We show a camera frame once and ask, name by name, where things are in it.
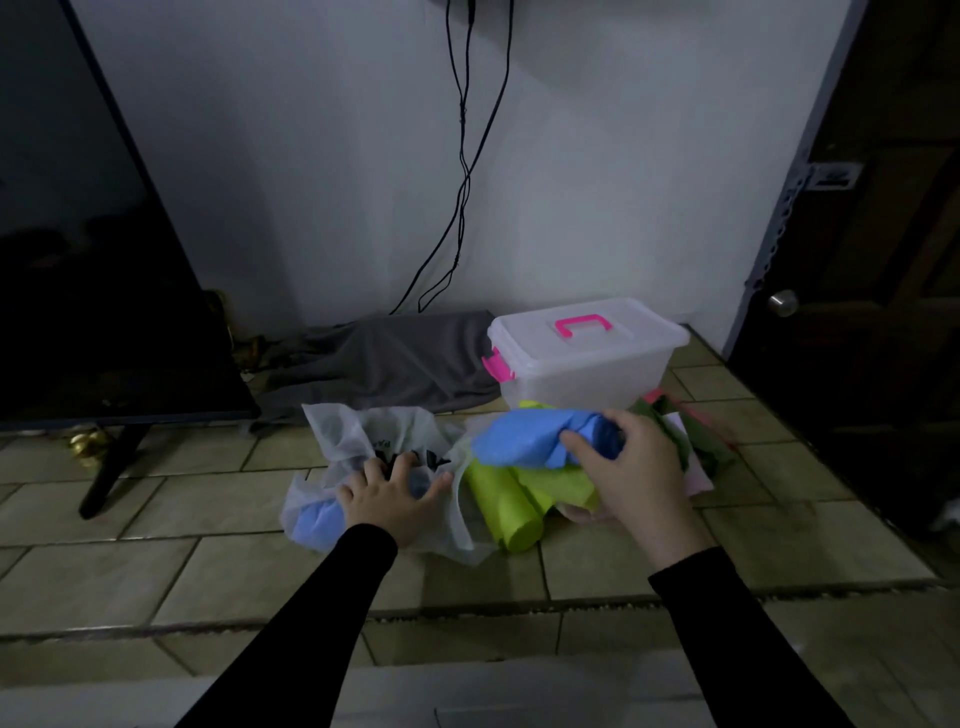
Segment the person's right forearm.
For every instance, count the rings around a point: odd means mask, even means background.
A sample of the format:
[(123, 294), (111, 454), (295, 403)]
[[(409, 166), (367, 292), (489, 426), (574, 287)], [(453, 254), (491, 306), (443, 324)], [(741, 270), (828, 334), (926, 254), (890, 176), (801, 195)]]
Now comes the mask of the person's right forearm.
[(649, 577), (717, 728), (856, 728), (714, 546)]

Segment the person's left hand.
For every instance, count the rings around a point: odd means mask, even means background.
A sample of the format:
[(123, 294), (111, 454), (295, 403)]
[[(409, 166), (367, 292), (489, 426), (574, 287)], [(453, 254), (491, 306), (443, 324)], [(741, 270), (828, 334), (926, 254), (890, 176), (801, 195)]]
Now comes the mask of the person's left hand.
[(445, 504), (436, 511), (422, 511), (421, 497), (414, 497), (410, 477), (419, 465), (414, 452), (398, 455), (389, 467), (389, 483), (382, 490), (364, 488), (364, 467), (338, 486), (336, 500), (342, 505), (346, 530), (375, 526), (386, 531), (400, 549), (411, 546), (442, 516)]

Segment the blue cloth in bag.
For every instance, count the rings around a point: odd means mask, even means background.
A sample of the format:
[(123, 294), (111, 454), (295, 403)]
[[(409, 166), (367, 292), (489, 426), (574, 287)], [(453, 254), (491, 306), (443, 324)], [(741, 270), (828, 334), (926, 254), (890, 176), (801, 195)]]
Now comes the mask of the blue cloth in bag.
[(312, 552), (329, 553), (346, 530), (344, 509), (336, 498), (330, 498), (297, 511), (290, 540)]

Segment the grey cloth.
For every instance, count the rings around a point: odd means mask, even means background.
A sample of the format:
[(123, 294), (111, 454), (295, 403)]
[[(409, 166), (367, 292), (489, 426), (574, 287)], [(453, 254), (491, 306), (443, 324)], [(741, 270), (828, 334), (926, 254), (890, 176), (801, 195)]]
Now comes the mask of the grey cloth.
[(397, 314), (316, 326), (266, 351), (260, 415), (244, 425), (304, 426), (304, 406), (361, 410), (420, 407), (433, 414), (485, 406), (500, 385), (484, 366), (493, 352), (488, 310)]

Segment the metal door latch plate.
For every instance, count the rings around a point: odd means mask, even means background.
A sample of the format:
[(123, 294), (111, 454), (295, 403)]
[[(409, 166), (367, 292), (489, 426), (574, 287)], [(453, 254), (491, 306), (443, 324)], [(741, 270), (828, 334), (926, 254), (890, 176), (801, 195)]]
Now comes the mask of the metal door latch plate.
[(857, 161), (810, 162), (805, 192), (846, 192), (856, 188), (865, 165)]

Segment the person's left forearm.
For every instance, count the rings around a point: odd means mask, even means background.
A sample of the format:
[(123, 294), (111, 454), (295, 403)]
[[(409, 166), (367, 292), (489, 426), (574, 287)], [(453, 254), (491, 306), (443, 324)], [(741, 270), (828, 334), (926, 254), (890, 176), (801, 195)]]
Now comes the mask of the person's left forearm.
[(398, 553), (383, 528), (348, 528), (174, 728), (330, 728), (367, 614)]

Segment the black television stand leg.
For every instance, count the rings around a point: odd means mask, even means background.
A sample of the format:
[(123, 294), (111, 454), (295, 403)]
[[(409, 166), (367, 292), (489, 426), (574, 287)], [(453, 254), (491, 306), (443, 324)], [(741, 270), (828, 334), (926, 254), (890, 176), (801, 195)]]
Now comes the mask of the black television stand leg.
[(116, 481), (134, 461), (142, 441), (151, 428), (149, 423), (125, 425), (119, 435), (106, 447), (101, 466), (78, 506), (78, 515), (83, 520), (94, 519), (105, 508)]

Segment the white nonwoven bag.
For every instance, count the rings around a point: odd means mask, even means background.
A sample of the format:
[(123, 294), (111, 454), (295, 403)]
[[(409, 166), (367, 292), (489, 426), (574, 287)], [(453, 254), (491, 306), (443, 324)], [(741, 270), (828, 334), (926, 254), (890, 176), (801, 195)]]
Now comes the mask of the white nonwoven bag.
[(390, 467), (399, 455), (414, 453), (418, 465), (412, 470), (410, 489), (415, 498), (424, 495), (440, 473), (453, 474), (453, 483), (440, 520), (421, 533), (411, 550), (472, 567), (497, 551), (466, 484), (472, 435), (461, 419), (412, 406), (354, 410), (342, 404), (316, 404), (305, 405), (303, 412), (327, 466), (318, 476), (294, 476), (279, 516), (289, 539), (298, 511), (306, 504), (336, 499), (338, 486), (362, 470), (367, 460), (376, 457)]

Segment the clear plastic storage box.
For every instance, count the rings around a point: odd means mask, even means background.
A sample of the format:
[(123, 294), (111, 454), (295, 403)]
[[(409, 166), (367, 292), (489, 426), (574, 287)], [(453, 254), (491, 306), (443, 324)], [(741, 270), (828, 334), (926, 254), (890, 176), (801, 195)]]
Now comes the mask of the clear plastic storage box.
[(673, 353), (672, 347), (666, 347), (641, 356), (559, 370), (524, 368), (501, 353), (516, 376), (499, 383), (500, 391), (510, 409), (627, 409), (660, 387)]

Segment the dark green cloth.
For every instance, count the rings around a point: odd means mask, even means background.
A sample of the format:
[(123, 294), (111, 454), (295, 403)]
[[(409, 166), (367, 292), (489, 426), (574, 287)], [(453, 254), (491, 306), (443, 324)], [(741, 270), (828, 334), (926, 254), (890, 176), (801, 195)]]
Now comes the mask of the dark green cloth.
[(663, 390), (645, 394), (628, 411), (659, 426), (674, 443), (684, 473), (698, 464), (705, 476), (713, 480), (735, 462), (733, 447), (704, 418)]

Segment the dark wooden door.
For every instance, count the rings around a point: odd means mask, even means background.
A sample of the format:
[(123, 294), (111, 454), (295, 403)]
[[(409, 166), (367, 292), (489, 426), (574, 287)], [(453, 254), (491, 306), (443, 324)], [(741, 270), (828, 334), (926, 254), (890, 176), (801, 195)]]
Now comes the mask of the dark wooden door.
[(960, 562), (960, 0), (870, 0), (809, 160), (865, 167), (799, 195), (728, 365), (922, 555)]

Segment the yellow-green folded cloth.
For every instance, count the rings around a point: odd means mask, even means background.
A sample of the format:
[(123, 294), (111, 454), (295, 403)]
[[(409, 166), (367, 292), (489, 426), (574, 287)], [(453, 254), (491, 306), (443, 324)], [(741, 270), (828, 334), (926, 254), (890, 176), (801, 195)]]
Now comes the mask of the yellow-green folded cloth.
[(539, 502), (548, 502), (574, 523), (589, 523), (606, 514), (594, 483), (582, 467), (511, 467), (510, 470), (517, 482)]

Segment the blue cloth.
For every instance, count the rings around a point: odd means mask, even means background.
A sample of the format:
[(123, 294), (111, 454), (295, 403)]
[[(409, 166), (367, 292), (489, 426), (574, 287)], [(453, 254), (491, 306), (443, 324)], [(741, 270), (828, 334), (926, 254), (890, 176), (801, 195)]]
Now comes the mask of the blue cloth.
[(297, 511), (290, 540), (312, 552), (329, 553), (346, 530), (344, 509), (336, 498), (330, 498)]
[(616, 459), (625, 437), (599, 411), (570, 408), (518, 408), (494, 419), (472, 438), (471, 451), (485, 466), (558, 470), (581, 462), (561, 440), (578, 434), (606, 459)]

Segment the small gold ornament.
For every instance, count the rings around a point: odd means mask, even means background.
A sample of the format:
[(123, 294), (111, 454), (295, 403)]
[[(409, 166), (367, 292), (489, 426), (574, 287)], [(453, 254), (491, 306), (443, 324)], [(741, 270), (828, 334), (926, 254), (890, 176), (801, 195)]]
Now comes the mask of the small gold ornament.
[(71, 454), (84, 464), (102, 462), (114, 443), (114, 437), (102, 428), (78, 431), (68, 438)]

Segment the person's right hand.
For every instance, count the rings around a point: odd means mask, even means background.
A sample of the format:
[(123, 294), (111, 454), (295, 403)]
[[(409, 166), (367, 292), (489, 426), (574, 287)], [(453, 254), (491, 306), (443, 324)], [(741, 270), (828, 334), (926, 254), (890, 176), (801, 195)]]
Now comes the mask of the person's right hand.
[(608, 512), (630, 533), (655, 571), (714, 548), (716, 541), (684, 492), (675, 444), (650, 418), (607, 410), (625, 437), (609, 459), (606, 488), (595, 488)]

